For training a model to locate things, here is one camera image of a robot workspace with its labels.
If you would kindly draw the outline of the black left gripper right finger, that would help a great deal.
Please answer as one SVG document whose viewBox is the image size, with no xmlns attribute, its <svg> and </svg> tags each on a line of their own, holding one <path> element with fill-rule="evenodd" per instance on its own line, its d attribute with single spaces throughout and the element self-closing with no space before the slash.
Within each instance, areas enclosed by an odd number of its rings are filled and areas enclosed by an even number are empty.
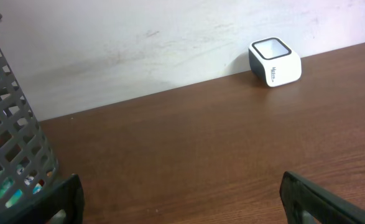
<svg viewBox="0 0 365 224">
<path fill-rule="evenodd" d="M 365 224 L 365 210 L 294 172 L 284 172 L 279 194 L 288 223 Z"/>
</svg>

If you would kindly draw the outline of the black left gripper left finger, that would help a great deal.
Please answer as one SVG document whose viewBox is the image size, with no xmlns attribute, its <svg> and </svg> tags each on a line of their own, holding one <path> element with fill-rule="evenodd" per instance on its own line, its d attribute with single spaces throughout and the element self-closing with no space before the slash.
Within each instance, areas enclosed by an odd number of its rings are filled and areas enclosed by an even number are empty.
<svg viewBox="0 0 365 224">
<path fill-rule="evenodd" d="M 41 190 L 31 200 L 20 202 L 1 215 L 2 223 L 45 223 L 57 212 L 66 213 L 64 223 L 81 223 L 85 199 L 83 187 L 77 174 Z"/>
</svg>

